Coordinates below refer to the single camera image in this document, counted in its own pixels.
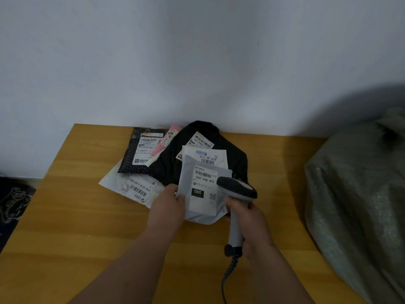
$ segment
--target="wooden table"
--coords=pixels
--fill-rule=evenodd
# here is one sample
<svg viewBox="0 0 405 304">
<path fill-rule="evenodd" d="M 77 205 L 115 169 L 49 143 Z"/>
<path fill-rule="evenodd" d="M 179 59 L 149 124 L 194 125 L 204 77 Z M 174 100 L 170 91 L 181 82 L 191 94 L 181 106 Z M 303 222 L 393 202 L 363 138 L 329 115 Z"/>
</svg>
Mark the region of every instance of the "wooden table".
<svg viewBox="0 0 405 304">
<path fill-rule="evenodd" d="M 66 303 L 142 232 L 149 210 L 98 185 L 123 157 L 131 132 L 74 125 L 0 256 L 1 303 Z M 246 152 L 257 205 L 316 303 L 363 303 L 330 269 L 300 219 L 303 165 L 324 140 L 223 135 Z M 222 303 L 228 230 L 224 218 L 209 226 L 186 221 L 166 256 L 154 302 Z M 230 304 L 256 302 L 245 258 L 225 294 Z"/>
</svg>

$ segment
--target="person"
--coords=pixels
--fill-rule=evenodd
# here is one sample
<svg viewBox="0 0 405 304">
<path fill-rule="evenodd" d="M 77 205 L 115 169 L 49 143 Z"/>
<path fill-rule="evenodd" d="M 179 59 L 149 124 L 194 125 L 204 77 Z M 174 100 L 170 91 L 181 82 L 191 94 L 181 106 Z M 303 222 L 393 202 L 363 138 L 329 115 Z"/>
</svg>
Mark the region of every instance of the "person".
<svg viewBox="0 0 405 304">
<path fill-rule="evenodd" d="M 169 184 L 159 194 L 143 233 L 68 304 L 152 302 L 166 252 L 185 217 L 185 197 L 175 198 L 176 191 L 177 185 Z M 242 250 L 250 261 L 258 302 L 314 303 L 274 244 L 263 212 L 255 204 L 245 208 L 236 199 L 228 198 L 226 204 L 245 237 Z"/>
</svg>

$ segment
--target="pile of packages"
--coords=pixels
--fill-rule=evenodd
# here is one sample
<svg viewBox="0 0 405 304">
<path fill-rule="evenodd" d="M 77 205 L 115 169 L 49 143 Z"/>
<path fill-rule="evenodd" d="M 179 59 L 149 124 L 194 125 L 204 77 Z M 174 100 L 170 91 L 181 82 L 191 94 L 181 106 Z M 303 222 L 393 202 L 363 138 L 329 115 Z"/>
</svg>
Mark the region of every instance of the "pile of packages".
<svg viewBox="0 0 405 304">
<path fill-rule="evenodd" d="M 247 182 L 247 157 L 211 123 L 134 128 L 122 160 L 100 185 L 150 208 L 168 184 L 186 197 L 186 220 L 212 224 L 227 213 L 218 177 Z"/>
</svg>

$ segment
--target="person's left arm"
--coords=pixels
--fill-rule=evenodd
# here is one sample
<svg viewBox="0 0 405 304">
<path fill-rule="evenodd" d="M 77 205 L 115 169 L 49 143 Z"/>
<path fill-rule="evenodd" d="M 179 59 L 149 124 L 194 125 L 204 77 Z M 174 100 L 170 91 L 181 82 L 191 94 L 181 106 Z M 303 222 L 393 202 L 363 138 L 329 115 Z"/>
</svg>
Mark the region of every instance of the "person's left arm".
<svg viewBox="0 0 405 304">
<path fill-rule="evenodd" d="M 68 304 L 151 303 L 169 245 L 184 221 L 184 196 L 169 184 L 153 202 L 147 228 Z"/>
</svg>

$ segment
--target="handheld scanner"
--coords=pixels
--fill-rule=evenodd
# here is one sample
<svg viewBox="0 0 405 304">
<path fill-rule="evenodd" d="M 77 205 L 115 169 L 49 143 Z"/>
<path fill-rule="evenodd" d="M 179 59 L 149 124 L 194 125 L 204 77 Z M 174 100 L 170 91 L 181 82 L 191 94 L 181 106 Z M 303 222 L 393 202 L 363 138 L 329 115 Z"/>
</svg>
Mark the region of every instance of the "handheld scanner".
<svg viewBox="0 0 405 304">
<path fill-rule="evenodd" d="M 227 196 L 237 199 L 242 205 L 248 207 L 249 203 L 257 199 L 256 190 L 249 184 L 230 177 L 218 177 L 217 185 Z M 225 246 L 226 256 L 242 256 L 242 245 L 245 239 L 240 232 L 236 215 L 231 209 L 229 241 Z"/>
</svg>

